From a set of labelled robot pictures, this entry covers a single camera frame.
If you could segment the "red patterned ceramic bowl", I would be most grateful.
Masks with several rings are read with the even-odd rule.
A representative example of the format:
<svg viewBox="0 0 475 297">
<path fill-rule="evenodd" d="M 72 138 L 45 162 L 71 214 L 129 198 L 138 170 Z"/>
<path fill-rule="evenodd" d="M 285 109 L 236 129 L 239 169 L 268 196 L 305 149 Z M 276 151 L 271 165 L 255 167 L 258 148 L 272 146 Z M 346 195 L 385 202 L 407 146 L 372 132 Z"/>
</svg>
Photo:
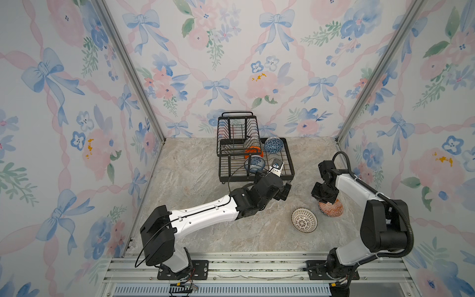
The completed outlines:
<svg viewBox="0 0 475 297">
<path fill-rule="evenodd" d="M 324 215 L 328 217 L 340 217 L 344 212 L 343 204 L 339 199 L 337 199 L 333 204 L 329 202 L 320 202 L 319 209 Z"/>
</svg>

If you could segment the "blue floral ceramic bowl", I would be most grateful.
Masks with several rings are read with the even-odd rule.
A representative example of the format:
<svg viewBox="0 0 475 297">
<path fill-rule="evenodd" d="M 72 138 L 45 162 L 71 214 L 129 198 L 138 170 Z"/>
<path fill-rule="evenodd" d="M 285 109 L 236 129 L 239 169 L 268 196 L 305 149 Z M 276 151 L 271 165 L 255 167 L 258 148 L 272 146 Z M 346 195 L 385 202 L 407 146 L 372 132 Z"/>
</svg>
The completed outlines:
<svg viewBox="0 0 475 297">
<path fill-rule="evenodd" d="M 248 173 L 255 174 L 265 168 L 265 160 L 259 155 L 252 155 L 245 161 L 244 168 Z"/>
</svg>

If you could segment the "white brown lattice bowl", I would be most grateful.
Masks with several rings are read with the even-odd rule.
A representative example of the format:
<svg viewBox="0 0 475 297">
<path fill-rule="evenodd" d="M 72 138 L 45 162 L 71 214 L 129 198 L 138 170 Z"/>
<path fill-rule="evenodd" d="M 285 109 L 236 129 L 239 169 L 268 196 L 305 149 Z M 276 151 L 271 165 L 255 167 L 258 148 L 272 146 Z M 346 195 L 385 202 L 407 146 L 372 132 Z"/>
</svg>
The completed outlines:
<svg viewBox="0 0 475 297">
<path fill-rule="evenodd" d="M 312 233 L 317 229 L 318 220 L 309 209 L 296 209 L 291 215 L 291 222 L 295 229 L 302 233 Z"/>
</svg>

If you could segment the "orange plastic bowl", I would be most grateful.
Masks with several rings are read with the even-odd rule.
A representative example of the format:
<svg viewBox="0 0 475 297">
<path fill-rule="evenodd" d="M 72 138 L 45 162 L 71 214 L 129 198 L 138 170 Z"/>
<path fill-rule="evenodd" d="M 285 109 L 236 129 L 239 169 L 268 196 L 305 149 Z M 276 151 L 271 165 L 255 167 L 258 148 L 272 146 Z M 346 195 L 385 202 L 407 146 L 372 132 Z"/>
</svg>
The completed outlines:
<svg viewBox="0 0 475 297">
<path fill-rule="evenodd" d="M 259 146 L 251 146 L 244 150 L 244 159 L 248 159 L 249 157 L 254 156 L 263 158 L 263 152 Z"/>
</svg>

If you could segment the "black wire dish rack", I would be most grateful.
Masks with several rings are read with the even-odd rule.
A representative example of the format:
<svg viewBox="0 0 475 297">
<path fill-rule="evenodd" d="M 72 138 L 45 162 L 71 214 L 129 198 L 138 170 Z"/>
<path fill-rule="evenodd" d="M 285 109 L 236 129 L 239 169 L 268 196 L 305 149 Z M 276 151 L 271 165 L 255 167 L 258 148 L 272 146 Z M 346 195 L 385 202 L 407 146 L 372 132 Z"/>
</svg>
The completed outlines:
<svg viewBox="0 0 475 297">
<path fill-rule="evenodd" d="M 265 160 L 265 168 L 269 163 L 278 158 L 284 162 L 282 179 L 291 181 L 295 172 L 293 161 L 289 153 L 288 143 L 285 138 L 284 149 L 277 154 L 269 154 L 264 150 L 264 142 L 268 137 L 261 137 L 257 116 L 251 111 L 225 111 L 216 120 L 216 155 L 219 159 L 218 176 L 221 183 L 246 182 L 254 179 L 254 174 L 248 173 L 244 164 L 248 159 L 244 159 L 243 143 L 246 137 L 259 136 Z"/>
</svg>

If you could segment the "blue geometric patterned bowl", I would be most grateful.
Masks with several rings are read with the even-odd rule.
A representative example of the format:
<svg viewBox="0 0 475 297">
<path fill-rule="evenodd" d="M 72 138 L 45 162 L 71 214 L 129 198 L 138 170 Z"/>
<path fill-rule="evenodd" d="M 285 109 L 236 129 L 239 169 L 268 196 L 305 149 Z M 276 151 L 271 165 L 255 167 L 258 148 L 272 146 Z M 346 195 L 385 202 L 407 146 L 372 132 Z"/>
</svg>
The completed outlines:
<svg viewBox="0 0 475 297">
<path fill-rule="evenodd" d="M 279 137 L 269 137 L 264 142 L 264 150 L 269 154 L 280 153 L 284 149 L 284 147 L 284 142 Z"/>
</svg>

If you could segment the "green patterned ceramic bowl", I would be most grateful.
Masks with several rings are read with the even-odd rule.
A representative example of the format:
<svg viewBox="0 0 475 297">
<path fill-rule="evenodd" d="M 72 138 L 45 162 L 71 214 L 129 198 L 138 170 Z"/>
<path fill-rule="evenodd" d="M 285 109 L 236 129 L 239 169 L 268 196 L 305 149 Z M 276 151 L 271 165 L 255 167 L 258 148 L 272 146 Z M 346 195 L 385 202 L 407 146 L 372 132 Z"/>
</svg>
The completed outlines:
<svg viewBox="0 0 475 297">
<path fill-rule="evenodd" d="M 261 140 L 259 136 L 246 137 L 243 143 L 245 149 L 261 149 Z"/>
</svg>

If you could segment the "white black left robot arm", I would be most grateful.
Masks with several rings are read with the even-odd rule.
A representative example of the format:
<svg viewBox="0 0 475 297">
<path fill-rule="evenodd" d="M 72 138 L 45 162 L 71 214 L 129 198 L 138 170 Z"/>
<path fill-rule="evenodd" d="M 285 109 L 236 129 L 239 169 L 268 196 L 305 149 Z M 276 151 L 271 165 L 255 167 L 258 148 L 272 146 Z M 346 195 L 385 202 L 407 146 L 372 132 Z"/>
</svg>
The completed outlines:
<svg viewBox="0 0 475 297">
<path fill-rule="evenodd" d="M 274 173 L 263 174 L 252 184 L 232 190 L 229 194 L 207 204 L 182 210 L 168 210 L 165 205 L 156 207 L 140 228 L 144 259 L 135 267 L 165 265 L 173 274 L 193 270 L 186 248 L 176 241 L 201 229 L 218 223 L 232 222 L 256 215 L 272 200 L 286 200 L 291 184 Z"/>
</svg>

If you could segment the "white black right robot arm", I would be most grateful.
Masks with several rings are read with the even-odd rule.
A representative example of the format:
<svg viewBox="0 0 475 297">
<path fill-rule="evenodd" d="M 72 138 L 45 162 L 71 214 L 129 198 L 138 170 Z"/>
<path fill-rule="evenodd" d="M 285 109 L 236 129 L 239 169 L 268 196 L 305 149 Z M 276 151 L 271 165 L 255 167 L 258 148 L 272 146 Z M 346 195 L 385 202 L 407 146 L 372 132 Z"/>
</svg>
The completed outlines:
<svg viewBox="0 0 475 297">
<path fill-rule="evenodd" d="M 333 248 L 319 273 L 333 279 L 347 277 L 381 257 L 405 257 L 414 247 L 414 231 L 407 204 L 376 191 L 349 170 L 338 169 L 334 161 L 319 163 L 323 183 L 316 182 L 312 196 L 335 204 L 345 194 L 363 209 L 359 236 L 345 246 Z"/>
</svg>

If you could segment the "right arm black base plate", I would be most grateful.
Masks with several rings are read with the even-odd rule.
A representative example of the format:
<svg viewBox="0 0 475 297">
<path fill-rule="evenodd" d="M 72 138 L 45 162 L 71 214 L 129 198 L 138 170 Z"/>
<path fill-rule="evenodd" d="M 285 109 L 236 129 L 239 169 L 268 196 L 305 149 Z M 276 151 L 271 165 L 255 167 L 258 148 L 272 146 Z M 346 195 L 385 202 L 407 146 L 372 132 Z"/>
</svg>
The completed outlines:
<svg viewBox="0 0 475 297">
<path fill-rule="evenodd" d="M 328 264 L 327 261 L 307 260 L 306 271 L 310 280 L 332 280 L 344 281 L 347 280 L 352 266 L 343 266 L 341 264 Z"/>
</svg>

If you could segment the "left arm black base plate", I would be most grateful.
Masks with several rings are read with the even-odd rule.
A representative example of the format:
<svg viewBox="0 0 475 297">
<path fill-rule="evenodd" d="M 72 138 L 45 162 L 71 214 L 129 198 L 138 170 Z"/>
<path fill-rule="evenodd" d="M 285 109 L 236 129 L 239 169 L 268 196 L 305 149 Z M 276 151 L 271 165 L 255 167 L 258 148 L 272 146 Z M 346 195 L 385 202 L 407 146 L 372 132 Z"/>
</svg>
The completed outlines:
<svg viewBox="0 0 475 297">
<path fill-rule="evenodd" d="M 164 264 L 159 265 L 157 275 L 158 280 L 206 280 L 209 274 L 209 261 L 207 260 L 192 260 L 191 265 L 180 272 L 173 272 Z"/>
</svg>

